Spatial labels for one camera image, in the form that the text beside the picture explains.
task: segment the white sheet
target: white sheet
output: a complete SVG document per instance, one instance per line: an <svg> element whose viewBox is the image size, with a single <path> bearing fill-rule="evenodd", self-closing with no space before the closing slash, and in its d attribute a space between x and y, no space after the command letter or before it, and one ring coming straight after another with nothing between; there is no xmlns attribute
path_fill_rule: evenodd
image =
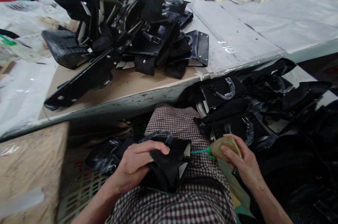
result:
<svg viewBox="0 0 338 224"><path fill-rule="evenodd" d="M338 0L267 0L237 5L219 3L288 53L338 38Z"/></svg>
<svg viewBox="0 0 338 224"><path fill-rule="evenodd" d="M194 0L188 6L194 13L194 19L184 32L197 29L209 34L208 67L198 68L199 72L224 72L235 66L273 60L285 54L214 1Z"/></svg>

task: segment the metal buckle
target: metal buckle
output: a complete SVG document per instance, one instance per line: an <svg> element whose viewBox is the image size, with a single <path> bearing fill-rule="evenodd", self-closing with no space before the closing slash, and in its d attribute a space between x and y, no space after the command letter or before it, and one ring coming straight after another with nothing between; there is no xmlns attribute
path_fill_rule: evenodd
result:
<svg viewBox="0 0 338 224"><path fill-rule="evenodd" d="M168 23L171 23L171 21L172 21L171 17L168 16L168 17L166 18L166 21L167 21Z"/></svg>
<svg viewBox="0 0 338 224"><path fill-rule="evenodd" d="M161 39L159 37L155 37L153 42L159 44L161 42Z"/></svg>
<svg viewBox="0 0 338 224"><path fill-rule="evenodd" d="M244 123L249 123L250 122L247 117L242 118L242 120L243 120Z"/></svg>

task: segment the plastic-wrapped handle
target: plastic-wrapped handle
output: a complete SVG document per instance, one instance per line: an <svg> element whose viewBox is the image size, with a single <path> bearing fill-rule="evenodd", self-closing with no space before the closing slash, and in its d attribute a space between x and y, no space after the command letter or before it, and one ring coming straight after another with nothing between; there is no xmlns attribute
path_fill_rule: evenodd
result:
<svg viewBox="0 0 338 224"><path fill-rule="evenodd" d="M147 136L145 136L144 138L140 139L138 141L138 143L142 143L142 142L146 142L148 140L151 140L152 138L156 137L156 136L161 136L161 135L164 135L167 137L167 139L165 140L165 145L167 147L170 147L171 146L171 143L173 141L173 135L171 134L170 131L167 131L167 130L163 130L163 131L155 131L153 132L152 134L149 134Z"/></svg>
<svg viewBox="0 0 338 224"><path fill-rule="evenodd" d="M230 88L230 92L229 93L226 93L224 95L222 95L221 93L217 92L216 91L216 88L215 88L215 85L213 84L210 84L210 90L213 91L213 95L222 99L222 100L230 100L231 98L233 98L236 94L236 91L235 91L235 85L234 83L232 82L232 80L228 77L228 78L225 78L224 79L225 82L228 84L229 88Z"/></svg>

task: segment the person's right hand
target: person's right hand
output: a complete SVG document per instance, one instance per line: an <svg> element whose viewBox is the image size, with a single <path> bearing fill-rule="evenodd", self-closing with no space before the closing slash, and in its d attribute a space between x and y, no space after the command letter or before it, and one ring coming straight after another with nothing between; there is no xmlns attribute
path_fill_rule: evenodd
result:
<svg viewBox="0 0 338 224"><path fill-rule="evenodd" d="M253 191L256 189L264 189L267 185L263 179L261 171L259 170L254 153L247 147L241 138L233 134L224 134L223 136L231 136L234 138L243 157L240 158L234 151L230 150L226 146L221 146L222 152L231 161L229 163L230 167L233 169L234 165L237 166L239 175L249 190Z"/></svg>

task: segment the wooden table surface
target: wooden table surface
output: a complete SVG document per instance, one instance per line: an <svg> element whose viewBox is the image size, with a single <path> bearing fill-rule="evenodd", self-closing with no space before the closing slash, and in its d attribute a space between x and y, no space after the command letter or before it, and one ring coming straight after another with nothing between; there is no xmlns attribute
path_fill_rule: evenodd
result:
<svg viewBox="0 0 338 224"><path fill-rule="evenodd" d="M0 156L0 205L37 187L44 193L42 203L0 220L1 224L55 222L68 129L65 122L0 144L0 150L11 143L19 147Z"/></svg>

